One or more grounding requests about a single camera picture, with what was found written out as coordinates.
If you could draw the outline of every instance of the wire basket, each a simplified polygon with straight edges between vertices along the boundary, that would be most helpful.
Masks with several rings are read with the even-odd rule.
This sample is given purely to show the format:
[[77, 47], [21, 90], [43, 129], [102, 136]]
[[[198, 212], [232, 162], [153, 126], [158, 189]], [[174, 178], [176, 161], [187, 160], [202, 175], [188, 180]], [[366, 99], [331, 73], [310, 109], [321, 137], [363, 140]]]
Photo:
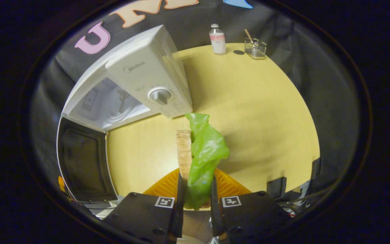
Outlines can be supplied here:
[[251, 43], [249, 38], [245, 38], [245, 53], [247, 53], [255, 60], [265, 59], [267, 44], [258, 40], [257, 38], [252, 38], [252, 41], [254, 43]]

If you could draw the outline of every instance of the black fabric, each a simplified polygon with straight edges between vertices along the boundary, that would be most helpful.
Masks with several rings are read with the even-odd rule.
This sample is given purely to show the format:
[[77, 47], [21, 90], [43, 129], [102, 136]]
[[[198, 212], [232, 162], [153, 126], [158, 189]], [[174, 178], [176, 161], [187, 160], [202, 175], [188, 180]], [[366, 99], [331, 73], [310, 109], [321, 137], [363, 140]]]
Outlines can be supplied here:
[[[211, 23], [218, 23], [227, 43], [243, 43], [244, 28], [267, 43], [267, 55], [291, 79], [305, 100], [314, 120], [323, 157], [326, 182], [333, 182], [353, 157], [359, 137], [359, 106], [354, 81], [336, 54], [309, 29], [265, 5], [248, 0], [244, 9], [222, 0], [202, 1], [178, 9], [164, 9], [129, 27], [118, 15], [105, 15], [88, 23], [68, 38], [39, 80], [32, 100], [31, 138], [39, 163], [57, 189], [56, 130], [65, 99], [82, 73], [99, 57], [124, 40], [164, 24], [178, 50], [209, 45]], [[85, 54], [75, 43], [103, 21], [109, 44], [97, 54]], [[91, 43], [98, 41], [87, 35]]]

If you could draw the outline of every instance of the bread slice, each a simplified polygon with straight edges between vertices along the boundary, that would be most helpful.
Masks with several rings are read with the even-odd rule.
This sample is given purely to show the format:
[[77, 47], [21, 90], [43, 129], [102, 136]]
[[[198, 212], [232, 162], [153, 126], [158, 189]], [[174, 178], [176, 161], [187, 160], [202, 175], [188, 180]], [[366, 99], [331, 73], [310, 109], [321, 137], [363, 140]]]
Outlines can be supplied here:
[[[185, 185], [188, 183], [189, 172], [192, 165], [192, 150], [191, 150], [191, 131], [178, 130], [177, 131], [177, 158], [180, 175]], [[209, 208], [210, 201], [207, 201], [200, 208]]]

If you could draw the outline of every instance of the white microwave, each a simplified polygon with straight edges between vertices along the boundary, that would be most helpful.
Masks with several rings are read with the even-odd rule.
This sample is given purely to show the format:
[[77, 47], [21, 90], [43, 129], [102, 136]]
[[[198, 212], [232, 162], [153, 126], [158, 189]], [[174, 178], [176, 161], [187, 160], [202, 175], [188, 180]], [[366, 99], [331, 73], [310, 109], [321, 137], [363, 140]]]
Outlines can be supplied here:
[[116, 199], [107, 162], [108, 130], [145, 117], [192, 111], [177, 48], [163, 25], [115, 46], [77, 81], [62, 110], [57, 159], [76, 201]]

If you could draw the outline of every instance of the bottle label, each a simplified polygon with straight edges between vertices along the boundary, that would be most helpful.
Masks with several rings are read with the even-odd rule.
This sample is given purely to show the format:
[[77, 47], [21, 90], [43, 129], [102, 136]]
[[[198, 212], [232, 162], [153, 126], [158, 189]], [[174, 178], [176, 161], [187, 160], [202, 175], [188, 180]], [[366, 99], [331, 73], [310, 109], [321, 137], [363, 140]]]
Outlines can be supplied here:
[[224, 34], [210, 35], [210, 40], [212, 41], [213, 52], [215, 54], [224, 54], [226, 52]]

